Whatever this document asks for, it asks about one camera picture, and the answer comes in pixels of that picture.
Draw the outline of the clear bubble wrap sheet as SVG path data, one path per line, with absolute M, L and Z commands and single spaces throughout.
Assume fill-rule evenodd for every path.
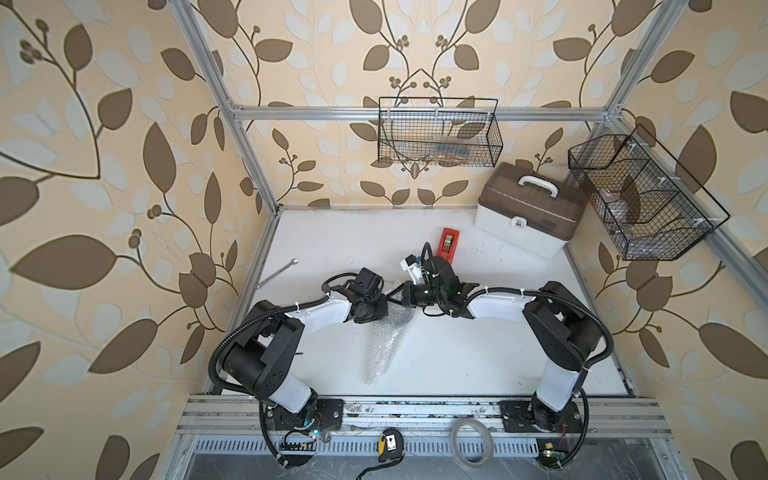
M 370 323 L 363 381 L 373 384 L 390 369 L 415 310 L 397 304 L 388 305 L 388 313 Z

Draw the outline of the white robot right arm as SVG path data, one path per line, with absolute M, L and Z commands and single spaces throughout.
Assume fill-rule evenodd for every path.
M 410 255 L 400 262 L 410 279 L 388 295 L 409 308 L 436 307 L 442 315 L 466 319 L 524 321 L 547 356 L 530 408 L 559 414 L 579 394 L 591 368 L 614 350 L 607 326 L 563 284 L 538 290 L 481 287 L 459 280 L 442 257 Z

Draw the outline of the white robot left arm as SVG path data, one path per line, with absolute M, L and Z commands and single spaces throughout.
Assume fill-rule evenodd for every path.
M 254 305 L 212 353 L 210 380 L 223 390 L 279 406 L 304 422 L 313 419 L 317 393 L 291 373 L 302 337 L 345 322 L 378 321 L 388 312 L 384 280 L 367 268 L 335 275 L 321 289 L 322 296 L 312 301 Z

